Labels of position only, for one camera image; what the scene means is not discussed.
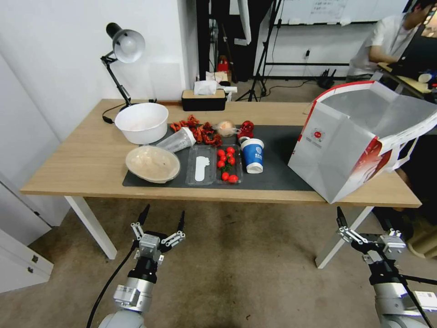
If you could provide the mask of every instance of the white table leg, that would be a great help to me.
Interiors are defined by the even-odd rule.
[[[103,230],[100,222],[91,211],[85,199],[79,196],[65,196],[65,199],[68,201],[68,203],[70,203],[79,219],[81,219],[82,223],[97,241],[97,244],[99,244],[99,246],[105,252],[106,256],[110,260],[115,259],[115,255],[117,255],[117,249],[109,239],[106,232]]]
[[[384,74],[381,71],[376,71],[373,73],[373,76],[370,78],[372,81],[379,81]]]
[[[349,228],[356,230],[358,226],[364,221],[364,219],[369,215],[372,209],[373,206],[367,206],[364,208],[361,207],[359,209],[357,208],[358,215],[355,216],[355,218],[351,217],[350,213],[349,215],[345,213]],[[331,260],[331,258],[338,252],[340,247],[343,246],[344,243],[345,241],[340,237],[340,235],[334,233],[334,235],[331,237],[331,240],[325,245],[323,250],[318,254],[315,259],[315,264],[317,265],[317,268],[323,269]]]
[[[404,86],[402,85],[402,83],[399,83],[395,89],[395,92],[401,94],[403,90]]]

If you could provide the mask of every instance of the blue paper cup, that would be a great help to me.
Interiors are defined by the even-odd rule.
[[[241,144],[247,173],[263,172],[264,143],[259,139],[248,139]]]

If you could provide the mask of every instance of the white shirt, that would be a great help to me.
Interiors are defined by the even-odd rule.
[[[381,46],[387,55],[398,59],[401,57],[417,31],[417,27],[411,30],[404,29],[404,17],[405,14],[389,16],[376,23],[358,53],[351,59],[347,75],[373,74],[376,71],[377,64],[369,61],[371,46]]]

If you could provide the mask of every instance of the white bowl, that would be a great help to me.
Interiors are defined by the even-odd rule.
[[[166,183],[181,170],[181,162],[175,154],[156,146],[131,150],[126,156],[126,166],[136,176],[154,183]]]
[[[145,102],[123,109],[115,117],[115,125],[133,144],[150,144],[167,133],[168,110],[165,106]]]

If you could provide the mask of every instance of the wooden table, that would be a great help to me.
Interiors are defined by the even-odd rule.
[[[83,199],[116,197],[167,200],[207,200],[264,203],[326,204],[314,191],[230,190],[167,187],[124,187],[126,154],[137,147],[129,143],[114,126],[104,123],[102,112],[122,100],[101,100],[58,150],[39,168],[21,192],[32,195],[65,196],[108,258],[117,253],[102,226]],[[179,105],[166,105],[169,122],[186,119],[190,114]],[[250,119],[255,125],[303,125],[307,103],[227,102],[224,112],[195,112],[201,121],[218,122],[228,118],[236,123]],[[365,219],[373,206],[419,207],[417,197],[396,173],[381,174],[346,196],[339,204],[359,206],[352,229]],[[342,245],[337,234],[316,260],[323,267]]]
[[[379,81],[382,76],[390,77],[399,84],[395,90],[396,93],[401,93],[404,87],[421,99],[424,99],[426,94],[431,93],[427,83],[421,83],[409,77],[392,74],[393,69],[390,68],[387,63],[380,62],[378,63],[378,67],[380,71],[373,74],[372,80]]]

